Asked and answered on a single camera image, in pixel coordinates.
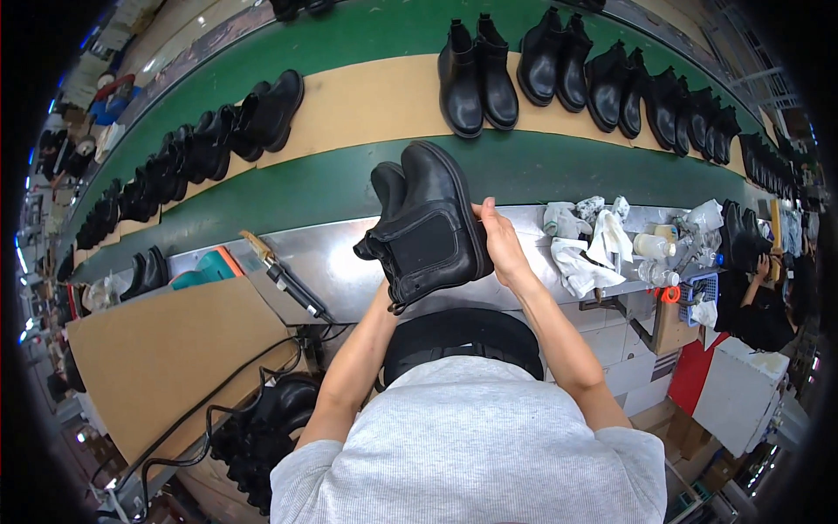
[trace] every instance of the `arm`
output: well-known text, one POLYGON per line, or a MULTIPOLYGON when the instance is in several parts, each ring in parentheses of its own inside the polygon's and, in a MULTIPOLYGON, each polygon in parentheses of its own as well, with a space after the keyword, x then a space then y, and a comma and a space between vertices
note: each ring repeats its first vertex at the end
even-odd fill
POLYGON ((757 296, 757 290, 759 289, 759 286, 765 282, 765 278, 768 276, 768 270, 770 268, 771 262, 768 255, 760 255, 759 263, 757 264, 757 274, 753 276, 751 285, 747 287, 745 296, 742 297, 742 303, 739 304, 740 308, 744 308, 745 306, 749 306, 753 303, 753 299, 757 296))
POLYGON ((364 318, 338 350, 323 378, 314 413, 297 447, 316 440, 346 441, 355 414, 370 393, 396 329, 396 316, 387 311, 387 281, 381 283, 364 318))
POLYGON ((597 357, 530 269, 512 223, 495 210, 493 198, 473 210, 486 228, 495 275, 521 302, 556 384, 576 401, 592 430, 631 428, 605 384, 597 357))

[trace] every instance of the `orange clip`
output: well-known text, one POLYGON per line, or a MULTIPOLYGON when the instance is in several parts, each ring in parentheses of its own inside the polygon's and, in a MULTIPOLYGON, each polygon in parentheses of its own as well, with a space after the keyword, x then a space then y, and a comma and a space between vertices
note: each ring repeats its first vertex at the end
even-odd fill
MULTIPOLYGON (((652 293, 652 290, 647 289, 646 293, 652 293)), ((654 297, 660 298, 660 300, 665 304, 675 304, 680 300, 680 288, 678 286, 655 288, 654 297)))

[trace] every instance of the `forearm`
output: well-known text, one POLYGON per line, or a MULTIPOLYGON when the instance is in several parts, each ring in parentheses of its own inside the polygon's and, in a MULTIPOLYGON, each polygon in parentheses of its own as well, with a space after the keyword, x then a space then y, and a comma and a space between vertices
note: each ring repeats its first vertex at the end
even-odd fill
POLYGON ((757 296, 757 290, 759 286, 762 284, 763 280, 759 277, 759 275, 755 276, 751 281, 751 284, 747 287, 747 291, 745 292, 745 296, 742 297, 742 303, 739 304, 740 308, 744 308, 753 303, 753 299, 757 296))
POLYGON ((578 393, 605 382, 597 357, 535 275, 522 279, 513 293, 521 302, 559 387, 577 400, 578 393))
POLYGON ((387 311, 391 301, 384 282, 364 318, 338 350, 326 371, 318 403, 329 402, 352 412, 360 409, 378 376, 397 317, 387 311))

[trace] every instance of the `red panel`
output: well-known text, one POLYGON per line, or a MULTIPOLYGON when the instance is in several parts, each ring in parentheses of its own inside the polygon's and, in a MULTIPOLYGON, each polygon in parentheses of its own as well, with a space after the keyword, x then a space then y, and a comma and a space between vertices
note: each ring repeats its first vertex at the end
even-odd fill
POLYGON ((696 410, 701 390, 704 389, 704 382, 707 380, 707 372, 710 370, 710 363, 713 361, 716 346, 729 336, 729 333, 720 334, 710 344, 707 351, 704 351, 704 344, 700 340, 690 342, 681 350, 668 394, 672 401, 691 417, 696 410))

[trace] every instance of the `green conveyor belt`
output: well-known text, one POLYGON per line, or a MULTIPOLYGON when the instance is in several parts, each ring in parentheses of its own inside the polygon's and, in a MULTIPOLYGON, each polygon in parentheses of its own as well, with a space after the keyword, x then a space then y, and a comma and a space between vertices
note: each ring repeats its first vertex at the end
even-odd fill
MULTIPOLYGON (((157 151, 166 131, 195 122, 203 111, 239 101, 259 80, 273 81, 288 68, 310 75, 369 60, 438 53, 450 18, 462 18, 473 31, 481 12, 492 13, 510 48, 518 50, 520 38, 538 23, 549 4, 546 0, 352 0, 321 19, 302 17, 288 27, 279 23, 265 27, 208 60, 147 112, 102 166, 79 203, 70 230, 78 231, 111 179, 125 182, 133 177, 135 166, 157 151)), ((562 8, 562 19, 570 12, 562 8)), ((585 23, 594 42, 591 56, 617 39, 626 43, 628 51, 639 46, 651 74, 673 65, 676 74, 686 75, 692 90, 714 86, 722 104, 737 106, 744 132, 761 131, 761 124, 714 80, 674 51, 604 17, 586 14, 585 23)), ((739 175, 693 158, 576 137, 489 131, 470 142, 455 137, 432 140, 463 166, 473 200, 495 195, 500 204, 534 204, 625 195, 636 205, 691 207, 708 198, 741 198, 745 190, 739 175)), ((172 255, 231 240, 241 229, 261 234, 376 215, 380 207, 370 187, 370 170, 380 161, 397 160, 407 142, 345 148, 240 174, 163 214, 160 225, 102 248, 79 267, 74 279, 98 278, 129 267, 131 255, 152 244, 172 255)))

